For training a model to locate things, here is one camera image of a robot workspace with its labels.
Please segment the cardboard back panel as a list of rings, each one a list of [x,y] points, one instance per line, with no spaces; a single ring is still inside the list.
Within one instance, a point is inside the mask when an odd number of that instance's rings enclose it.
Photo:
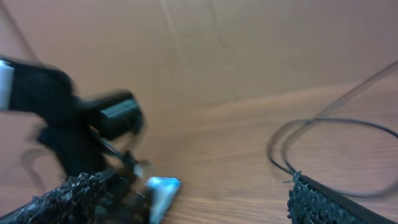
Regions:
[[[41,1],[5,7],[82,95],[128,88],[147,110],[368,76],[397,58],[397,2]]]

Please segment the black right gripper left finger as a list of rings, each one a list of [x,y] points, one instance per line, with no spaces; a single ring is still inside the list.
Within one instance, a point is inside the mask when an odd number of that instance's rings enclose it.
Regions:
[[[81,173],[61,186],[1,217],[1,224],[112,223],[123,197],[124,178],[116,172]]]

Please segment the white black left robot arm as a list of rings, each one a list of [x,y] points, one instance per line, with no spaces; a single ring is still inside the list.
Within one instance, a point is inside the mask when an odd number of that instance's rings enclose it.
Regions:
[[[45,121],[37,140],[49,148],[67,178],[62,184],[1,217],[2,223],[150,223],[155,191],[133,185],[142,164],[111,141],[144,127],[129,90],[84,100],[63,71],[1,59],[1,109],[36,114]]]

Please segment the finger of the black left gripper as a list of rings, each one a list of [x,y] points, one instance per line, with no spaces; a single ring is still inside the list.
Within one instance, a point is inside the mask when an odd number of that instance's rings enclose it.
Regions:
[[[149,176],[145,174],[144,166],[148,161],[138,161],[131,151],[122,153],[122,167],[118,174],[123,183],[123,197],[118,214],[118,223],[150,224],[152,199],[154,189],[146,186]]]

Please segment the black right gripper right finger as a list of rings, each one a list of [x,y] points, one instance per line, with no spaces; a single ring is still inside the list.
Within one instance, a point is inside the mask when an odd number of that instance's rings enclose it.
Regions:
[[[397,224],[300,172],[292,182],[287,201],[292,224]]]

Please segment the Samsung Galaxy smartphone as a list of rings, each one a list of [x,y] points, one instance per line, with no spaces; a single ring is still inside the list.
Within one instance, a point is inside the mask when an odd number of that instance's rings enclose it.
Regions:
[[[150,206],[150,224],[160,224],[177,195],[182,181],[176,177],[150,177],[146,186],[154,190]]]

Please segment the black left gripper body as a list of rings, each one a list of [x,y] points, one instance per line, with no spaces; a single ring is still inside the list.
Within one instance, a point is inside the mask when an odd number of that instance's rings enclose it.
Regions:
[[[101,172],[108,166],[105,154],[120,156],[111,146],[112,140],[102,137],[90,125],[90,116],[99,97],[88,100],[72,96],[72,119],[49,124],[41,129],[37,138],[39,143],[53,150],[68,176]]]

